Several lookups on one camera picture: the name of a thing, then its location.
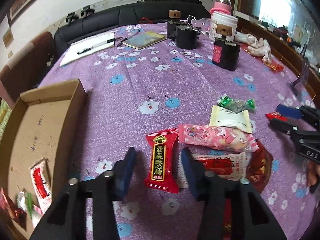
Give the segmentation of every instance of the screw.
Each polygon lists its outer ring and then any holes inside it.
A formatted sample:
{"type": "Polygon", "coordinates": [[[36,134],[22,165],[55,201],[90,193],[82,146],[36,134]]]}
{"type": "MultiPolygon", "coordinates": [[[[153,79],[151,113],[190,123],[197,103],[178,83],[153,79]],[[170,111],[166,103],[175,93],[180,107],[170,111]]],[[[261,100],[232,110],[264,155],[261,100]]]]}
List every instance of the screw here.
{"type": "Polygon", "coordinates": [[[244,184],[244,185],[248,185],[248,184],[250,184],[250,181],[247,178],[241,178],[240,183],[244,184]]]}
{"type": "Polygon", "coordinates": [[[213,171],[205,171],[205,172],[204,172],[204,175],[205,175],[206,177],[213,177],[213,176],[214,176],[214,172],[213,172],[213,171]]]}
{"type": "Polygon", "coordinates": [[[69,179],[69,182],[68,182],[70,185],[75,185],[78,183],[78,179],[76,178],[73,178],[73,179],[69,179]]]}
{"type": "Polygon", "coordinates": [[[113,172],[113,171],[105,171],[105,172],[103,173],[103,175],[104,175],[105,177],[111,177],[111,176],[114,175],[114,172],[113,172]]]}

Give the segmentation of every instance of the brown chair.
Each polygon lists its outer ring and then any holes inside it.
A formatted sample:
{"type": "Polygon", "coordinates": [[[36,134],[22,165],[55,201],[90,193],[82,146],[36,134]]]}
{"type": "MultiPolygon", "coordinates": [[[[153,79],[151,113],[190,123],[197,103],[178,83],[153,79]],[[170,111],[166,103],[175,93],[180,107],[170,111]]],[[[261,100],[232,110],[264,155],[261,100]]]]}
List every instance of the brown chair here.
{"type": "Polygon", "coordinates": [[[37,85],[56,54],[50,32],[44,32],[15,54],[0,72],[0,97],[13,108],[20,93],[37,85]]]}

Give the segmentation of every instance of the black sofa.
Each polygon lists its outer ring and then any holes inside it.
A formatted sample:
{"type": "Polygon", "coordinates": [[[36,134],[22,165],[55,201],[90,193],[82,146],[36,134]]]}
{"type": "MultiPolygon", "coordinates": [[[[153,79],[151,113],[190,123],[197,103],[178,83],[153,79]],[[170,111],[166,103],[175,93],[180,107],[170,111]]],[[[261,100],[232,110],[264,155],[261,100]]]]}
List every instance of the black sofa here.
{"type": "Polygon", "coordinates": [[[57,57],[73,42],[113,28],[138,24],[143,17],[153,23],[164,22],[168,19],[169,10],[181,11],[181,19],[184,20],[189,15],[196,19],[211,17],[199,0],[155,0],[113,7],[60,27],[54,35],[57,57]]]}

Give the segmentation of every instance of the open notebook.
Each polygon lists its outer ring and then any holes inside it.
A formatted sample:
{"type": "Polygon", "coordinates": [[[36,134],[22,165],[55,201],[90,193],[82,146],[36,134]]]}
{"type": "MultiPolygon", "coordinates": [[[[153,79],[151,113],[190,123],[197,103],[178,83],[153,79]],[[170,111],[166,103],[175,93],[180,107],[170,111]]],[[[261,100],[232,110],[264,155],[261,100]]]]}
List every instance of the open notebook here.
{"type": "Polygon", "coordinates": [[[79,58],[93,54],[99,50],[113,47],[115,45],[114,41],[110,43],[102,44],[101,46],[93,48],[87,52],[77,54],[77,52],[82,51],[85,48],[90,48],[104,41],[111,40],[114,37],[115,37],[115,34],[113,32],[100,33],[100,34],[85,38],[83,40],[77,41],[75,43],[72,43],[62,59],[60,63],[60,67],[66,64],[69,64],[70,62],[75,61],[79,58]]]}

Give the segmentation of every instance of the yellow fabric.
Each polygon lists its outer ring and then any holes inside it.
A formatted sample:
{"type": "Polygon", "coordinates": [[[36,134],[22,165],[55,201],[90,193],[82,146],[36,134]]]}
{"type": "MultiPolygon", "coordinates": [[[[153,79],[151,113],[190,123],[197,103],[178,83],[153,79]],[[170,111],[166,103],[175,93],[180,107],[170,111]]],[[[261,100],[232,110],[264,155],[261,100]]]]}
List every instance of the yellow fabric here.
{"type": "Polygon", "coordinates": [[[0,104],[0,142],[4,133],[5,126],[7,125],[7,122],[11,115],[11,112],[12,110],[8,106],[7,102],[2,99],[0,104]]]}

